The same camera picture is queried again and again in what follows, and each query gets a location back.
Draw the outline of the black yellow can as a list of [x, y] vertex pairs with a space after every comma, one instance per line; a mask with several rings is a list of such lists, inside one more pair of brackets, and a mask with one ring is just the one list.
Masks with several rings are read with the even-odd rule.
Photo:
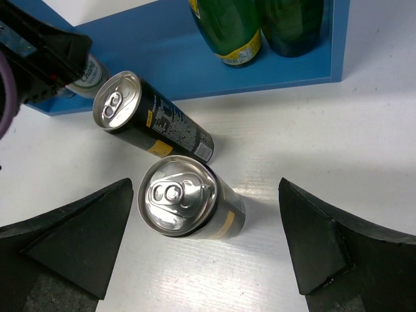
[[181, 155], [149, 168], [137, 205], [149, 228], [177, 239], [229, 239], [246, 221], [241, 197], [206, 164]]

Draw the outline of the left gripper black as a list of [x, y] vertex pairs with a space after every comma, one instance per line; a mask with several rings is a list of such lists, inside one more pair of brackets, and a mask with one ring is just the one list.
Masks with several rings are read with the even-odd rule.
[[92, 40], [39, 21], [10, 1], [1, 1], [1, 40], [17, 84], [20, 103], [39, 103], [79, 80], [86, 68]]

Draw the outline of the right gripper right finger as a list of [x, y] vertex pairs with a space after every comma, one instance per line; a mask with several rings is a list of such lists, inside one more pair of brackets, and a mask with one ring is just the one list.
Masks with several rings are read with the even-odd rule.
[[283, 178], [279, 208], [310, 311], [414, 311], [415, 236], [374, 224]]

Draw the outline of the clear Chang bottle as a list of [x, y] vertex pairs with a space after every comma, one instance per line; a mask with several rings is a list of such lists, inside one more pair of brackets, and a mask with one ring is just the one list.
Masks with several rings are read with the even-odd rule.
[[82, 77], [66, 85], [66, 89], [88, 99], [94, 99], [99, 89], [108, 81], [110, 73], [93, 54], [89, 54]]

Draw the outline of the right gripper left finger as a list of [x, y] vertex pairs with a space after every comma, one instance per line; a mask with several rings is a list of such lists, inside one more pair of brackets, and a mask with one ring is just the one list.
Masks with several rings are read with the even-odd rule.
[[2, 311], [95, 311], [133, 202], [121, 179], [80, 200], [1, 227]]

